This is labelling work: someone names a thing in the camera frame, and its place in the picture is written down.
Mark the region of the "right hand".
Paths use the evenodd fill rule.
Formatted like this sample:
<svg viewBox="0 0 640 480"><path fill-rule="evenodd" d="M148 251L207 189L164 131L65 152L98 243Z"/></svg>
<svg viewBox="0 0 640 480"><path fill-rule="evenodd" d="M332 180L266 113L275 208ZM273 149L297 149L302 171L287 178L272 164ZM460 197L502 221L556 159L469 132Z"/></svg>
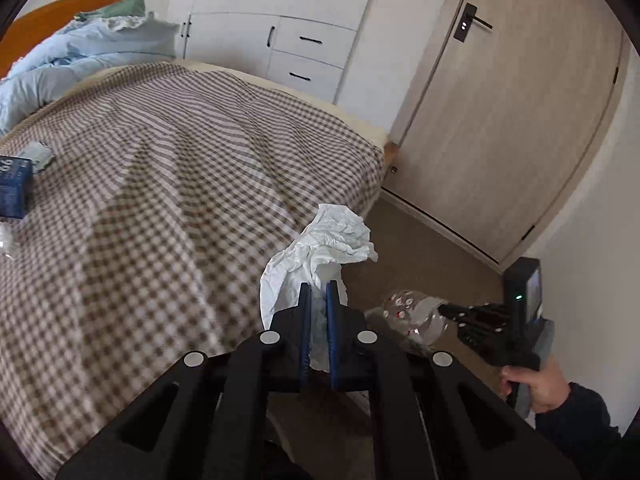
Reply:
<svg viewBox="0 0 640 480"><path fill-rule="evenodd" d="M503 367L500 370L499 384L499 391L503 396L512 391L512 382L529 388L530 409L536 414L556 410L570 395L570 383L552 354L540 370L519 366Z"/></svg>

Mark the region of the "dark right sleeve forearm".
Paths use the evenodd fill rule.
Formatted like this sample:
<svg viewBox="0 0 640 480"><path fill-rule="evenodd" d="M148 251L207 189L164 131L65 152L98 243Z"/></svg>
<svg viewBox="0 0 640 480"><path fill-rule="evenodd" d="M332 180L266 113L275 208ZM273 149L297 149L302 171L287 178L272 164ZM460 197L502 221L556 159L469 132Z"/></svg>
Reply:
<svg viewBox="0 0 640 480"><path fill-rule="evenodd" d="M558 408L535 417L536 429L576 468L582 479L625 479L630 446L602 396L576 382Z"/></svg>

